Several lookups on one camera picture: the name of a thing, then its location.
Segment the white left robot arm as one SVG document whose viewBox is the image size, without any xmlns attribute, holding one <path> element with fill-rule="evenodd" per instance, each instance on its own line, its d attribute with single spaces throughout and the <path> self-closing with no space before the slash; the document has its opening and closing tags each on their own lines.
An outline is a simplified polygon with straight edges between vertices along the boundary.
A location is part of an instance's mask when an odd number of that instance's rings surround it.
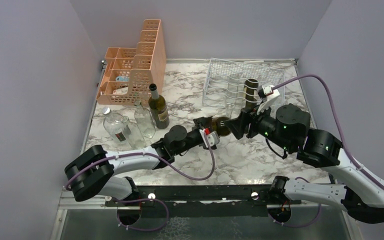
<svg viewBox="0 0 384 240">
<path fill-rule="evenodd" d="M 73 193 L 77 202 L 102 195 L 118 198 L 129 206 L 137 200 L 135 183 L 130 177 L 117 180 L 116 175 L 170 167 L 186 177 L 187 174 L 173 166 L 175 157 L 197 146 L 213 151 L 225 126 L 223 117 L 199 117 L 193 122 L 191 131 L 175 125 L 164 137 L 142 149 L 109 152 L 100 144 L 90 147 L 65 167 L 65 189 Z"/>
</svg>

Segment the green wine bottle white label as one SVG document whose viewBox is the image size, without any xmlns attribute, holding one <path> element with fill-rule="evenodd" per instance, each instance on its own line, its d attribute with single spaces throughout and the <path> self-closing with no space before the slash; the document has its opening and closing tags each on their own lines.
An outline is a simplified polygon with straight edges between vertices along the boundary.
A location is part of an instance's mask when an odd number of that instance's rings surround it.
<svg viewBox="0 0 384 240">
<path fill-rule="evenodd" d="M 258 81 L 253 78 L 249 78 L 244 82 L 246 108 L 254 108 L 257 105 L 257 100 L 255 99 L 255 92 L 258 86 Z"/>
</svg>

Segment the green bottle dark red label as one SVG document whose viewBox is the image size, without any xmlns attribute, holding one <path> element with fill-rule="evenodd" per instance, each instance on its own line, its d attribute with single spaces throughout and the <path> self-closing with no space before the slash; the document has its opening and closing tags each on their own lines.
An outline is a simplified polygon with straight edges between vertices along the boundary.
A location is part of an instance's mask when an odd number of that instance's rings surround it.
<svg viewBox="0 0 384 240">
<path fill-rule="evenodd" d="M 225 122 L 230 120 L 227 116 L 213 117 L 211 119 L 211 127 L 218 134 L 219 137 L 226 137 L 230 135 L 231 130 L 225 126 Z"/>
</svg>

